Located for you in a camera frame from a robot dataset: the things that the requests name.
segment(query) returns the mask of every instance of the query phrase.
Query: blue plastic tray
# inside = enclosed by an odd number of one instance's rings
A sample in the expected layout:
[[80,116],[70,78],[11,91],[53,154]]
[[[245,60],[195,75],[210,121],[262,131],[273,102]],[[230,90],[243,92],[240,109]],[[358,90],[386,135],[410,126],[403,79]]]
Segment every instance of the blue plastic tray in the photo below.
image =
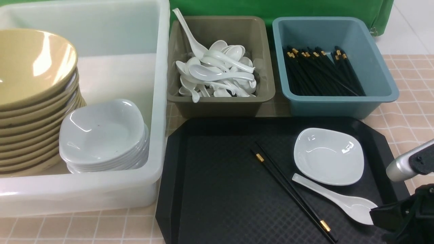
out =
[[[366,25],[351,17],[281,17],[273,21],[274,43],[282,92],[293,116],[350,116],[363,119],[384,102],[393,102],[399,90]],[[298,96],[289,89],[283,47],[340,46],[347,54],[366,96]]]

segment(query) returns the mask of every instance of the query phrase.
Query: white tile floor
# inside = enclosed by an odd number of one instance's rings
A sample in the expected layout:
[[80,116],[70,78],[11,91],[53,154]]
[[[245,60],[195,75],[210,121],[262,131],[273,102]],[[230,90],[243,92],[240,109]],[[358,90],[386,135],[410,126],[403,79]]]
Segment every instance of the white tile floor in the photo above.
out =
[[382,54],[434,54],[434,1],[395,0],[386,31],[376,38]]

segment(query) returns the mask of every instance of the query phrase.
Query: textured tray surface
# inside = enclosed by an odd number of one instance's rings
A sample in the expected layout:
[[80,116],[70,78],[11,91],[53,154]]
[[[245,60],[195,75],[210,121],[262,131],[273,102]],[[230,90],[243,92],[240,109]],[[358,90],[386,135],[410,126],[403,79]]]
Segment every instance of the textured tray surface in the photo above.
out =
[[[185,171],[178,243],[328,243],[249,148],[255,140],[261,142],[291,178],[290,173],[295,169],[293,147],[303,129],[320,127],[341,131],[358,139],[363,148],[372,141],[370,132],[374,131],[352,119],[259,121],[246,126],[247,120],[240,123],[228,120],[221,124],[197,120],[182,127],[186,136],[182,137],[180,151],[185,158],[178,161],[178,167],[185,166]],[[382,146],[391,154],[385,140]],[[381,159],[379,155],[365,155],[363,177],[356,184],[326,187],[383,204],[367,161],[370,158]],[[299,185],[298,189],[337,234],[339,243],[381,243],[382,230],[356,223],[331,201]]]

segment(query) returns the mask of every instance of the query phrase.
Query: brown plastic tray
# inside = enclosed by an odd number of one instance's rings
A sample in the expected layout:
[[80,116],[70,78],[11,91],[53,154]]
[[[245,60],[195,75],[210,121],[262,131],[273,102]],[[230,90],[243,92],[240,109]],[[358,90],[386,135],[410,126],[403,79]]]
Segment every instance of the brown plastic tray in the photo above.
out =
[[193,103],[191,97],[179,96],[181,83],[175,61],[187,62],[192,52],[181,25],[174,21],[169,38],[168,101],[175,103],[185,118],[255,116],[261,104],[276,93],[264,21],[254,16],[187,16],[185,21],[196,40],[207,48],[217,40],[246,48],[246,56],[255,66],[256,97],[201,97]]

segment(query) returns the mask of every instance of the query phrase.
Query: white plastic bin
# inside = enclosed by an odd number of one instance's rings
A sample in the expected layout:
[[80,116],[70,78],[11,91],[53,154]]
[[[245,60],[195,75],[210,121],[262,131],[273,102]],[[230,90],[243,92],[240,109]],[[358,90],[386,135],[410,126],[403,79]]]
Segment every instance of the white plastic bin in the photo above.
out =
[[148,162],[128,171],[0,178],[0,217],[150,205],[165,149],[168,0],[59,0],[0,8],[0,29],[34,28],[69,39],[79,53],[88,104],[133,101],[151,130]]

